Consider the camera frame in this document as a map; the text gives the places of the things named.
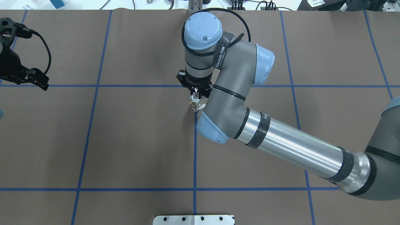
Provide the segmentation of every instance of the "blue grid line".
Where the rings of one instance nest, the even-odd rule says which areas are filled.
[[[337,187],[171,187],[171,188],[81,188],[81,192],[169,192],[169,191],[336,191]],[[78,188],[3,187],[0,191],[77,191]]]
[[[287,43],[287,40],[286,40],[285,24],[284,24],[284,20],[283,20],[282,11],[280,11],[280,20],[281,20],[281,23],[282,23],[282,33],[283,33],[283,40],[284,40],[284,43],[285,43],[286,60],[288,62],[290,85],[292,86],[292,97],[293,97],[294,111],[296,113],[297,129],[301,130],[299,114],[298,114],[298,109],[297,109],[297,102],[296,102],[296,94],[294,92],[292,68],[290,67],[289,50],[288,50],[288,43]],[[306,170],[304,171],[304,176],[306,178],[306,184],[307,184],[307,194],[308,194],[308,203],[310,205],[311,221],[312,221],[312,225],[315,225],[314,208],[312,206],[311,190],[310,190],[310,184],[308,182],[308,172]]]
[[[22,24],[24,23],[27,14],[28,14],[28,10],[25,10],[24,16],[22,17],[22,21],[21,21]],[[14,43],[12,43],[12,46],[11,46],[11,50],[14,51],[15,44],[17,43],[17,41],[18,41],[18,37],[15,37]]]
[[[85,168],[86,154],[87,154],[87,152],[88,152],[89,137],[90,137],[90,132],[91,132],[91,129],[92,129],[93,116],[94,116],[94,110],[95,110],[95,107],[96,107],[96,100],[97,100],[97,93],[98,93],[98,90],[99,90],[101,72],[102,72],[102,69],[103,69],[104,55],[105,55],[105,53],[106,53],[108,32],[109,32],[109,30],[110,30],[110,23],[111,23],[111,16],[112,16],[112,10],[110,10],[110,15],[108,16],[108,24],[107,24],[106,37],[104,38],[103,53],[102,53],[102,56],[101,56],[100,67],[99,67],[99,73],[98,73],[98,77],[97,77],[96,91],[94,92],[94,99],[93,99],[93,105],[92,105],[92,112],[91,112],[91,114],[90,114],[90,120],[89,120],[88,134],[87,134],[87,136],[86,136],[85,149],[84,149],[84,151],[83,151],[82,165],[81,165],[81,168],[80,168],[79,180],[78,180],[78,190],[76,191],[75,204],[74,204],[74,210],[73,210],[73,212],[72,212],[71,225],[74,225],[74,223],[75,223],[76,210],[77,210],[77,208],[78,208],[78,201],[79,201],[80,188],[81,188],[81,184],[82,184],[83,171],[84,171],[84,168]]]
[[[0,84],[0,87],[14,87],[14,88],[27,88],[37,87],[33,84]],[[76,88],[76,87],[138,87],[138,88],[183,88],[181,85],[168,85],[168,84],[50,84],[50,88]],[[253,85],[253,88],[291,88],[292,85],[288,84],[270,84],[270,85]],[[400,88],[400,85],[332,85],[332,84],[294,84],[295,88]]]
[[[370,22],[369,22],[369,20],[368,20],[368,16],[367,16],[367,11],[366,11],[366,10],[364,10],[364,16],[365,16],[365,21],[366,21],[367,27],[368,27],[368,32],[370,33],[370,38],[371,38],[372,46],[374,47],[374,51],[375,51],[375,54],[376,54],[376,58],[378,59],[378,63],[379,63],[380,70],[382,71],[383,79],[385,80],[386,87],[388,88],[388,92],[389,92],[390,99],[393,99],[393,95],[392,95],[392,92],[390,91],[390,87],[389,87],[389,82],[388,82],[388,79],[386,78],[385,70],[383,70],[382,62],[380,61],[380,57],[379,57],[379,54],[378,54],[378,50],[376,49],[376,46],[375,46],[375,41],[374,41],[374,37],[372,36],[371,27],[370,27]]]
[[[197,215],[197,112],[194,113],[193,215]]]

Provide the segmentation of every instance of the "gray robotic arm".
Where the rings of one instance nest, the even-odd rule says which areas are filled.
[[[226,41],[232,44],[236,37],[223,32],[218,18],[208,12],[193,14],[184,31],[189,50],[185,51],[185,71],[177,78],[191,91],[193,108],[209,97],[197,125],[201,135],[221,144],[238,139],[335,183],[353,196],[400,198],[400,97],[383,112],[365,152],[352,153],[244,106],[252,84],[263,84],[271,71],[272,52],[242,40],[228,48]],[[214,68],[220,74],[211,85]]]

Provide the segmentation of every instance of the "white plate with holes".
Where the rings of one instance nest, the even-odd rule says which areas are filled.
[[[234,225],[233,215],[157,216],[153,225]]]

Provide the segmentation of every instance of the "blue object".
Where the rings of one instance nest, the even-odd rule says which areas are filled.
[[[197,122],[197,132],[210,141],[225,144],[229,137],[224,134],[204,113],[201,112],[200,119]]]
[[[65,5],[64,5],[64,2],[63,2],[62,0],[50,0],[50,2],[53,4],[53,6],[54,6],[56,9],[65,6]]]
[[[257,63],[256,63],[256,76],[254,78],[254,84],[262,85],[267,79],[271,72],[272,66],[275,61],[275,55],[273,52],[259,46],[257,47]]]
[[[382,112],[382,114],[384,114],[387,110],[394,108],[396,106],[400,106],[400,96],[397,98],[394,98],[390,101],[388,107],[385,109],[385,111]]]
[[[184,38],[190,49],[207,49],[218,43],[221,36],[221,21],[209,12],[195,13],[186,20]]]

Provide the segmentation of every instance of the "black velcro strap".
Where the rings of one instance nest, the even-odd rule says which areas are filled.
[[[244,126],[246,125],[246,122],[247,122],[247,119],[249,118],[249,115],[250,115],[250,109],[247,107],[246,115],[244,116],[242,125],[240,126],[240,129],[239,129],[238,133],[236,134],[236,136],[233,139],[238,139],[238,137],[240,136],[240,134],[242,133],[242,131],[244,129]]]
[[[271,117],[265,113],[261,113],[261,120],[258,124],[256,133],[253,138],[250,140],[247,146],[251,148],[258,148],[261,143],[264,141],[265,135],[267,135],[268,129],[270,128]]]
[[[367,178],[367,181],[365,182],[365,184],[358,190],[355,191],[353,193],[349,193],[349,195],[353,195],[353,196],[357,196],[357,195],[362,195],[365,192],[367,192],[370,187],[372,186],[372,184],[375,181],[375,177],[376,177],[376,163],[375,160],[372,158],[372,156],[366,154],[368,159],[370,160],[370,174]]]
[[[338,183],[346,179],[354,167],[354,155],[348,150],[338,146],[343,152],[343,162],[337,174],[331,178],[326,178],[331,183]]]
[[[226,88],[224,88],[224,87],[221,87],[221,86],[218,86],[218,85],[215,85],[215,84],[214,84],[214,85],[213,85],[213,88],[218,89],[218,90],[220,90],[220,91],[223,91],[223,92],[225,92],[225,93],[227,93],[227,94],[233,95],[233,96],[235,96],[236,98],[242,99],[243,101],[246,101],[246,97],[245,97],[245,96],[240,95],[240,94],[238,94],[238,93],[236,93],[236,92],[234,92],[234,91],[231,91],[231,90],[229,90],[229,89],[226,89]]]
[[[387,159],[389,161],[392,161],[394,163],[399,163],[400,164],[400,156],[395,155],[393,153],[384,151],[382,149],[377,149],[377,148],[374,148],[374,147],[371,147],[371,146],[367,146],[365,148],[365,151],[368,152],[368,153],[380,156],[380,157],[382,157],[384,159]]]
[[[220,70],[222,68],[222,64],[224,63],[225,55],[228,51],[228,46],[232,38],[233,34],[226,31],[222,33],[222,37],[218,41],[217,47],[215,48],[214,59],[212,60],[212,66],[215,69]]]

